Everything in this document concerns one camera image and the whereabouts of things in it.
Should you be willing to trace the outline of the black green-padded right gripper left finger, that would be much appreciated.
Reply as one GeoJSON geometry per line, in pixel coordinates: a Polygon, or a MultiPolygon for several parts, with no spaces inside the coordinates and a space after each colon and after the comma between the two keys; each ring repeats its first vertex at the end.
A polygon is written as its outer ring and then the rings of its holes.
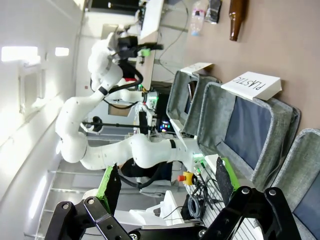
{"type": "Polygon", "coordinates": [[[80,240],[89,228],[97,228],[105,240],[130,240],[130,235],[116,220],[121,178],[116,165],[108,166],[96,193],[78,204],[59,202],[53,212],[45,239],[80,240]]]}

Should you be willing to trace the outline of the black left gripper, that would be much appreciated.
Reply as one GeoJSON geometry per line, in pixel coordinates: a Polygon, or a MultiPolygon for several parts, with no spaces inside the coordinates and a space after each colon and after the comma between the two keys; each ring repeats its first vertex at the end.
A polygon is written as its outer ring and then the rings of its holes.
{"type": "Polygon", "coordinates": [[[136,58],[139,55],[141,57],[148,57],[151,54],[151,50],[163,50],[164,45],[158,43],[143,43],[138,45],[137,36],[120,37],[117,40],[118,56],[120,59],[136,58]]]}

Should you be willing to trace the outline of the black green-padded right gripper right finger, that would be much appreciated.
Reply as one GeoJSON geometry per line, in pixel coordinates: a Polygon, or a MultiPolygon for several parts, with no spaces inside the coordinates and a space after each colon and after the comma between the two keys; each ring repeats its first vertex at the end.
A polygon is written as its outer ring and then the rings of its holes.
{"type": "MultiPolygon", "coordinates": [[[[225,167],[224,162],[217,162],[217,156],[208,156],[206,162],[209,168],[214,173],[217,180],[218,188],[222,194],[225,203],[229,202],[232,192],[236,189],[233,186],[231,177],[225,167]]],[[[298,219],[297,224],[301,237],[304,240],[313,239],[313,186],[307,188],[302,200],[298,203],[293,211],[295,217],[298,219]]]]}

